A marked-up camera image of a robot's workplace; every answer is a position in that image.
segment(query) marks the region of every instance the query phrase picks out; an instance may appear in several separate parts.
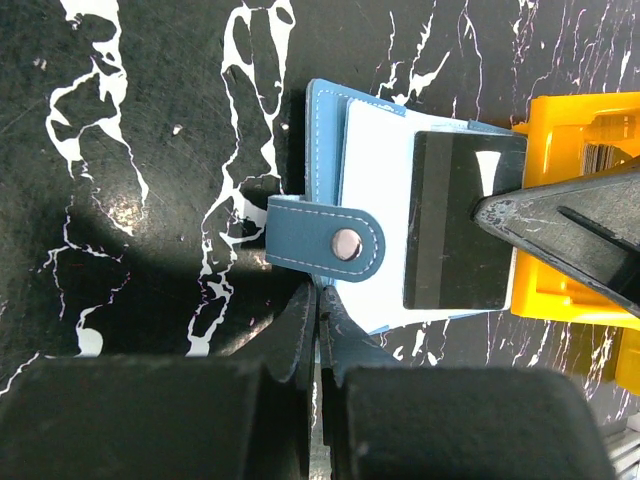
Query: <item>leather strap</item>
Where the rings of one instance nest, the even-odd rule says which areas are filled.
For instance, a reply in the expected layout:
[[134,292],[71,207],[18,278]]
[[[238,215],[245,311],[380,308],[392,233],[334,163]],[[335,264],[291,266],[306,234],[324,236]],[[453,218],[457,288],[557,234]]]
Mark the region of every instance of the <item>leather strap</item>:
[[[362,239],[360,255],[340,260],[331,248],[338,230],[351,229]],[[280,267],[361,282],[378,271],[385,252],[384,234],[368,213],[276,195],[267,208],[266,260]]]

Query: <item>card holder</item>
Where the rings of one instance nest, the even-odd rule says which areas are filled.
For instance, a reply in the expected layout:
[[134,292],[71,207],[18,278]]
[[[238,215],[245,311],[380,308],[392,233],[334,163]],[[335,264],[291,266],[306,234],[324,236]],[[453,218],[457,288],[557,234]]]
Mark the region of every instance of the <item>card holder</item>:
[[[368,114],[362,114],[362,106],[368,109]],[[362,301],[362,292],[369,291],[369,285],[375,285],[375,295],[384,292],[384,301],[394,297],[394,302],[399,302],[402,307],[406,224],[409,221],[408,192],[415,133],[425,130],[513,135],[508,130],[477,121],[411,111],[321,79],[313,80],[307,88],[305,126],[305,195],[276,195],[269,199],[266,258],[273,265],[309,273],[320,287],[339,287],[343,301],[358,305],[353,307],[355,309],[366,305],[367,302]],[[359,139],[355,142],[358,145],[355,150],[348,149],[347,136],[352,140]],[[362,158],[354,162],[354,155]],[[379,188],[376,198],[357,200],[358,186],[353,181],[343,192],[345,158],[352,180],[355,173],[362,185],[370,182],[369,185]],[[384,176],[381,177],[380,172],[399,168],[405,170],[402,175],[404,183],[409,180],[408,186],[402,191],[394,190],[399,184],[393,180],[391,184],[394,187],[385,188]],[[406,205],[398,206],[399,196],[407,197],[403,200],[406,200]],[[394,215],[402,220],[390,222]],[[336,233],[342,230],[355,232],[360,238],[361,251],[357,258],[342,260],[332,248]],[[398,240],[400,231],[404,232],[400,236],[404,235],[405,240]],[[393,268],[393,274],[387,268],[391,264],[397,267]],[[381,313],[378,316],[398,317],[395,306],[387,310],[393,315]],[[387,310],[382,306],[380,312]],[[445,313],[453,316],[474,312],[477,310],[448,310]],[[365,330],[385,326],[375,325],[379,319],[375,322],[360,321],[365,316],[371,317],[369,311],[360,313],[362,315],[354,310],[352,317]],[[403,311],[400,317],[396,319],[398,324],[443,318],[442,311],[437,310],[411,311],[406,315]]]

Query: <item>white stitching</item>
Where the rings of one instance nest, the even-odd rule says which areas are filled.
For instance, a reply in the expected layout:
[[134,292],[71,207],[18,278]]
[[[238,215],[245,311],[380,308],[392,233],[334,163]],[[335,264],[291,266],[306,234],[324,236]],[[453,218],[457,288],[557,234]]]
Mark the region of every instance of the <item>white stitching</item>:
[[[349,95],[345,95],[344,93],[338,93],[335,90],[320,90],[316,94],[316,97],[317,97],[316,98],[316,198],[315,198],[316,202],[320,197],[320,162],[318,161],[318,157],[320,156],[320,128],[318,128],[317,125],[320,123],[320,96],[323,93],[328,93],[330,95],[335,95],[337,97],[353,98],[353,97],[350,97]],[[378,105],[376,103],[369,102],[367,100],[360,100],[359,98],[357,98],[356,100],[358,100],[359,102],[367,103],[374,107],[378,107],[382,110],[385,110],[385,108],[383,108],[382,105]]]
[[375,232],[375,230],[373,228],[371,228],[371,225],[367,221],[363,220],[362,218],[353,217],[351,215],[341,215],[341,214],[338,214],[338,213],[319,212],[319,211],[316,211],[316,210],[304,210],[304,209],[301,209],[301,208],[284,207],[282,205],[274,205],[274,204],[270,204],[269,208],[281,208],[282,210],[289,210],[291,212],[313,213],[315,215],[326,215],[328,217],[346,218],[346,219],[349,219],[349,220],[355,220],[355,221],[364,223],[367,226],[367,228],[369,229],[369,231],[371,232],[371,236],[373,237],[373,255],[372,255],[371,261],[367,264],[367,266],[364,268],[364,270],[361,270],[359,272],[349,272],[349,271],[346,271],[346,270],[338,270],[337,268],[323,267],[322,265],[315,265],[313,263],[301,262],[299,260],[293,260],[292,258],[280,257],[278,255],[273,255],[273,254],[269,254],[269,257],[277,258],[278,260],[284,260],[284,261],[287,261],[287,262],[298,263],[300,265],[306,265],[307,267],[319,268],[321,270],[327,270],[329,272],[345,273],[347,275],[362,275],[367,270],[371,269],[371,267],[373,266],[374,262],[376,261],[376,258],[378,257],[378,237],[376,236],[376,232]]

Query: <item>snap button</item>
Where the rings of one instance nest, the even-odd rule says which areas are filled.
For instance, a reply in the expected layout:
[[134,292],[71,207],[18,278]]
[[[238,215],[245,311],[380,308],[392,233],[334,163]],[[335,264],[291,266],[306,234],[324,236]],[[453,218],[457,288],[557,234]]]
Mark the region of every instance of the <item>snap button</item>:
[[350,262],[362,253],[362,238],[355,230],[343,228],[333,235],[331,250],[340,260]]

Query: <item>black card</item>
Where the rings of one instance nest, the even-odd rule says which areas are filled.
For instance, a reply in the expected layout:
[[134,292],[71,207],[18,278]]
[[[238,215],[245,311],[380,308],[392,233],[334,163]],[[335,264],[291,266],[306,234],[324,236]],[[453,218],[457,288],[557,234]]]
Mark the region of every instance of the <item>black card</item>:
[[479,199],[522,188],[526,148],[520,136],[416,135],[405,308],[505,307],[513,248],[471,214]]

